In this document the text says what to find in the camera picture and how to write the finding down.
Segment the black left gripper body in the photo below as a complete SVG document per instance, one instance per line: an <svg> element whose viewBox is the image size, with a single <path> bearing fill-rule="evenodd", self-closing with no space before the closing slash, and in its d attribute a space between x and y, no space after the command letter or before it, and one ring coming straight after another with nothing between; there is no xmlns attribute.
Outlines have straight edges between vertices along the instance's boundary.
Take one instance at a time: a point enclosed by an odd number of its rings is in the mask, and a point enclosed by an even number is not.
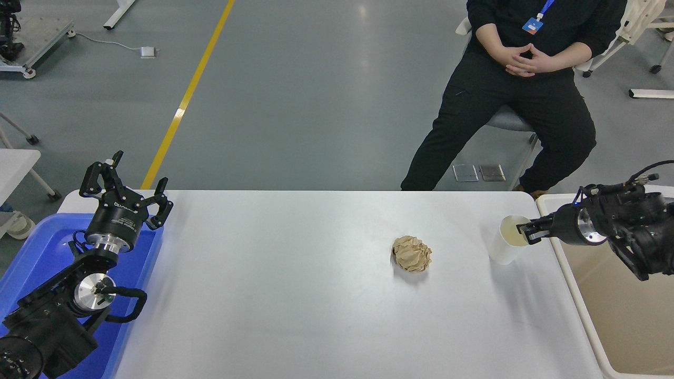
<svg viewBox="0 0 674 379"><path fill-rule="evenodd" d="M108 235L123 241L123 246L134 247L143 222L142 214L120 201L116 194L104 194L86 230L86 240L94 244Z"/></svg>

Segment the person's right hand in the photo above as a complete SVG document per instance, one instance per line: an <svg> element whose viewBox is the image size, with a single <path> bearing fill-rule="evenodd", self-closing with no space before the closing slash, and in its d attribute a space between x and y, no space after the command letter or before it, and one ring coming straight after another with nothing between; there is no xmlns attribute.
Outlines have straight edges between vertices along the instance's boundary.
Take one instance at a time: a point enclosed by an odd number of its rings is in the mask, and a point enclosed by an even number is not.
<svg viewBox="0 0 674 379"><path fill-rule="evenodd" d="M522 57L522 54L530 52L532 45L520 47L513 46L495 46L489 51L491 57L496 62L505 67L508 74L518 77L531 77L536 72L536 67L531 65L529 58Z"/></svg>

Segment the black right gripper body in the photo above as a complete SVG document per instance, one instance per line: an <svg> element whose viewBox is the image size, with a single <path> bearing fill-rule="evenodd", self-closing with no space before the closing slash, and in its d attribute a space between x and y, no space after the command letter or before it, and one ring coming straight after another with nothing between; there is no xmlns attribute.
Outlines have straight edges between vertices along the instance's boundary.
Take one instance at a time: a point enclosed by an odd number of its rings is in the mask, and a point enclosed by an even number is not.
<svg viewBox="0 0 674 379"><path fill-rule="evenodd" d="M582 245L583 236L578 226L579 208L566 204L550 213L552 224L547 237L556 237L569 245Z"/></svg>

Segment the person's left hand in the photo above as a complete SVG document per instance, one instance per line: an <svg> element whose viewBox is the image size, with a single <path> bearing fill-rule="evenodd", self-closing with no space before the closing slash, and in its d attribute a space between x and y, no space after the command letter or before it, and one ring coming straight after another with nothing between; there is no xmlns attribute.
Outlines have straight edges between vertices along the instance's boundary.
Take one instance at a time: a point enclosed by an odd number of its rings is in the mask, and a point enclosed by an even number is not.
<svg viewBox="0 0 674 379"><path fill-rule="evenodd" d="M554 58L541 52L534 45L530 48L530 52L522 54L522 57L530 59L530 64L536 67L535 74L554 71Z"/></svg>

